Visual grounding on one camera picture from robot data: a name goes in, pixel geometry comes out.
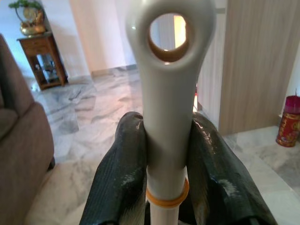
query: wooden cabinet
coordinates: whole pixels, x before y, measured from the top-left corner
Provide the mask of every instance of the wooden cabinet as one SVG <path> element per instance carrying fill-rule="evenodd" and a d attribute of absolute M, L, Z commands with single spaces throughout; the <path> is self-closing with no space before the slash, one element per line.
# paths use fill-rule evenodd
<path fill-rule="evenodd" d="M 221 134 L 277 125 L 300 40 L 299 11 L 297 0 L 217 7 L 198 102 Z"/>
<path fill-rule="evenodd" d="M 18 40 L 41 90 L 68 82 L 52 33 Z"/>

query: potted plant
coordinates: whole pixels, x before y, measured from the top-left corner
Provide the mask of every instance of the potted plant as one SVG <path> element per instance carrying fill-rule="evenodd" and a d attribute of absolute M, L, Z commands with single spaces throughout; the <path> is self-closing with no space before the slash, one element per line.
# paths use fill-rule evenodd
<path fill-rule="evenodd" d="M 21 21 L 21 32 L 26 36 L 44 33 L 44 12 L 42 6 L 37 1 L 18 0 L 8 5 L 10 8 L 15 9 L 17 17 Z M 23 20 L 19 13 L 18 8 L 23 8 L 23 16 L 27 20 Z"/>

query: wooden side table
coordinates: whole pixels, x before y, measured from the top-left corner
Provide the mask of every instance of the wooden side table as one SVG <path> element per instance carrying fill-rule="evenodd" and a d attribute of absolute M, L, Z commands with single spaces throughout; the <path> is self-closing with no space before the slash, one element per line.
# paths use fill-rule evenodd
<path fill-rule="evenodd" d="M 41 90 L 58 85 L 64 86 L 68 82 L 51 32 L 41 36 L 20 38 L 18 41 Z"/>

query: white tube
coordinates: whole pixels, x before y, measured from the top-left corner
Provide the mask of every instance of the white tube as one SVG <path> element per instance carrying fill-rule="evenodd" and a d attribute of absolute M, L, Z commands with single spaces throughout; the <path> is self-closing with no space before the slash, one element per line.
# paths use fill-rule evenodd
<path fill-rule="evenodd" d="M 210 0 L 133 0 L 129 8 L 127 36 L 141 76 L 148 140 L 147 188 L 155 198 L 171 201 L 184 187 L 195 86 L 213 36 L 215 8 Z M 188 27 L 187 41 L 172 52 L 148 38 L 150 24 L 166 13 L 181 14 Z M 178 207 L 151 204 L 151 224 L 174 225 L 176 218 Z"/>

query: brown sofa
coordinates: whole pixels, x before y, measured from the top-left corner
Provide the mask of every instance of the brown sofa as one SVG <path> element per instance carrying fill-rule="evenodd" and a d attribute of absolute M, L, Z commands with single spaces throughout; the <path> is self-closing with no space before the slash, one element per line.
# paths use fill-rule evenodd
<path fill-rule="evenodd" d="M 53 138 L 0 34 L 0 225 L 20 225 L 49 165 Z"/>

